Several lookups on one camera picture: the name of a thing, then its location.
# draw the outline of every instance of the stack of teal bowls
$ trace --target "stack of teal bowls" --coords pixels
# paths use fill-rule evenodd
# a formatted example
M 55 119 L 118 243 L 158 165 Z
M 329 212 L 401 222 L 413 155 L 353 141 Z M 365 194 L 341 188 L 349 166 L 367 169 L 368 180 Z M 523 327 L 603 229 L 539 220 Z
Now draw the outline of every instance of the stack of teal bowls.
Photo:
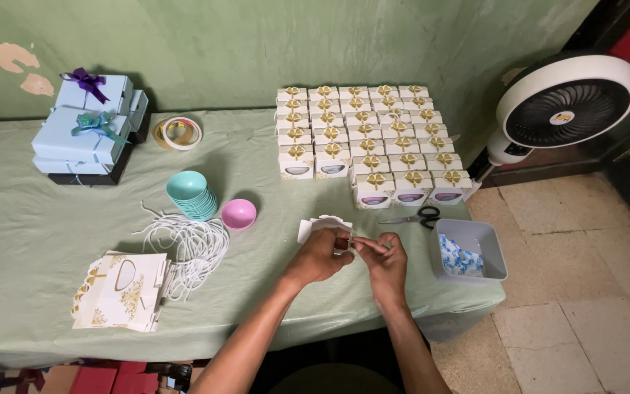
M 215 193 L 196 171 L 182 171 L 169 178 L 166 194 L 189 219 L 206 221 L 218 210 Z

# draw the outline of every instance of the fan grill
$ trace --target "fan grill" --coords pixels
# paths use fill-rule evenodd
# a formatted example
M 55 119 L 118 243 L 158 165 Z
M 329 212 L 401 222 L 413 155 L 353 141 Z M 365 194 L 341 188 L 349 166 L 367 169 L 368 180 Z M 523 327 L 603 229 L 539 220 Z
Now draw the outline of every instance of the fan grill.
M 629 107 L 629 91 L 607 79 L 581 79 L 551 86 L 512 110 L 507 135 L 529 147 L 559 147 L 599 134 L 613 125 Z M 555 125 L 557 113 L 573 112 L 572 120 Z

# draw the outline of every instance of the fan logo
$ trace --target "fan logo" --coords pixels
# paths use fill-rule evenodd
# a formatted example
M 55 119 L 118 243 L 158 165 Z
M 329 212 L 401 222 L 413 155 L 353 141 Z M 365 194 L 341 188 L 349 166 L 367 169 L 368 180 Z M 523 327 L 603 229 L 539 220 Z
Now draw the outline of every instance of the fan logo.
M 571 111 L 561 111 L 559 113 L 556 113 L 556 115 L 551 116 L 551 119 L 549 119 L 548 121 L 552 125 L 565 125 L 569 121 L 572 121 L 575 116 L 576 115 Z

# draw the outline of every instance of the purple ribbon bow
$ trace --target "purple ribbon bow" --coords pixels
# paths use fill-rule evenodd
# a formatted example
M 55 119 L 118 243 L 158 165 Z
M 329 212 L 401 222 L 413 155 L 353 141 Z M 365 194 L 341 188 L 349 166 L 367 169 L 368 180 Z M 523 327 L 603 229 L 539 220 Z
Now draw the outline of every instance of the purple ribbon bow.
M 100 101 L 101 104 L 105 104 L 105 102 L 108 101 L 108 97 L 104 96 L 98 88 L 98 85 L 105 85 L 105 76 L 87 74 L 84 67 L 79 67 L 78 69 L 75 69 L 74 72 L 64 72 L 59 74 L 59 76 L 65 81 L 76 82 L 79 84 L 79 87 L 84 89 L 87 93 L 93 94 L 93 96 Z

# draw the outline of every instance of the pink plastic bowl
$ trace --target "pink plastic bowl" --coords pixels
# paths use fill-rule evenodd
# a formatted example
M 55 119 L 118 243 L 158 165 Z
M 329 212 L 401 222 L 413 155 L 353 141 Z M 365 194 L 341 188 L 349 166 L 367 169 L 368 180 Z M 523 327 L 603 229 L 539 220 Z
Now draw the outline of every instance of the pink plastic bowl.
M 251 202 L 238 198 L 225 204 L 220 218 L 224 226 L 230 230 L 246 230 L 257 218 L 257 208 Z

